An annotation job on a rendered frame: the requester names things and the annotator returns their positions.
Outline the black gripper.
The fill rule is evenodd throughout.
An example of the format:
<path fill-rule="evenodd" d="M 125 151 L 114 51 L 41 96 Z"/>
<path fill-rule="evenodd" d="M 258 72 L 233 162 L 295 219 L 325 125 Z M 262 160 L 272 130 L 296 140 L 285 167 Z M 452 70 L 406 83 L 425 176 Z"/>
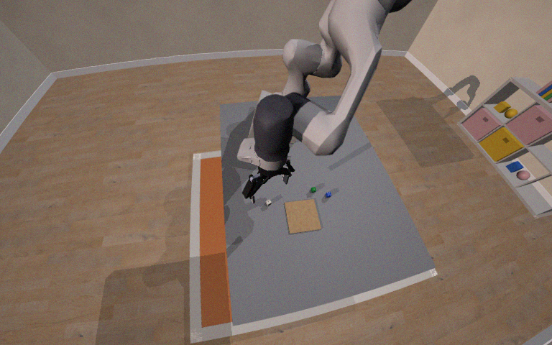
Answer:
<path fill-rule="evenodd" d="M 281 167 L 279 170 L 264 170 L 258 166 L 259 171 L 257 175 L 253 176 L 251 174 L 249 176 L 249 180 L 242 191 L 244 197 L 246 199 L 249 197 L 251 201 L 255 203 L 254 194 L 258 191 L 262 184 L 265 184 L 271 177 L 276 175 L 282 175 L 282 180 L 285 184 L 288 184 L 289 177 L 292 176 L 291 172 L 294 172 L 295 169 L 291 166 L 289 160 L 287 160 L 284 165 L 287 166 L 288 169 Z"/>

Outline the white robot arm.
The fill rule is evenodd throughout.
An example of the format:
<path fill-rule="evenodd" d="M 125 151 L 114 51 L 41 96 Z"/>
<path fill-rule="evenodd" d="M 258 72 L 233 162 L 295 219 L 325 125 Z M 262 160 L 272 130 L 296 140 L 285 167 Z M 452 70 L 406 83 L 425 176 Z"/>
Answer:
<path fill-rule="evenodd" d="M 284 46 L 287 83 L 281 93 L 266 96 L 257 104 L 254 138 L 243 140 L 238 160 L 264 170 L 279 170 L 291 159 L 292 136 L 314 155 L 332 155 L 343 144 L 377 69 L 382 53 L 379 33 L 388 13 L 400 11 L 411 1 L 331 0 L 318 24 L 323 38 L 320 44 L 291 39 Z M 341 70 L 342 56 L 351 74 L 335 111 L 330 112 L 306 98 L 311 91 L 306 78 L 334 78 Z"/>

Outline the tan flat mat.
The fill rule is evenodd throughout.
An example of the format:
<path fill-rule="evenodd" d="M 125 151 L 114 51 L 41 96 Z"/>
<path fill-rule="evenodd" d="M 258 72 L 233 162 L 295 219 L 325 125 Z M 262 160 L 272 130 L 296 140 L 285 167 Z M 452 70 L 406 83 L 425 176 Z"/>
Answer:
<path fill-rule="evenodd" d="M 285 203 L 290 234 L 321 229 L 314 199 Z"/>

